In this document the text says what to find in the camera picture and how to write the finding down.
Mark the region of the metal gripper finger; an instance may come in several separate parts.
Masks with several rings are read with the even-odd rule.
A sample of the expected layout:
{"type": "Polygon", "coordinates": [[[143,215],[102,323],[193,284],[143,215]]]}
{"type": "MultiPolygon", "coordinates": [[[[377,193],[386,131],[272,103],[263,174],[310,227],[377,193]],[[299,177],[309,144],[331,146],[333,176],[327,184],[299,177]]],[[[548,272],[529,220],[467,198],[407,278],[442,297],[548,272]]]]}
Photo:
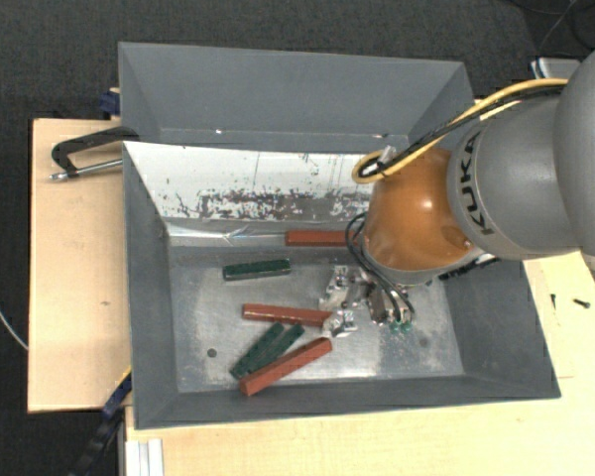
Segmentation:
{"type": "Polygon", "coordinates": [[[338,309],[322,324],[322,334],[328,338],[343,338],[358,331],[354,313],[350,310],[338,309]]]}
{"type": "Polygon", "coordinates": [[[336,266],[318,301],[321,310],[355,309],[365,297],[365,279],[356,267],[336,266]]]}

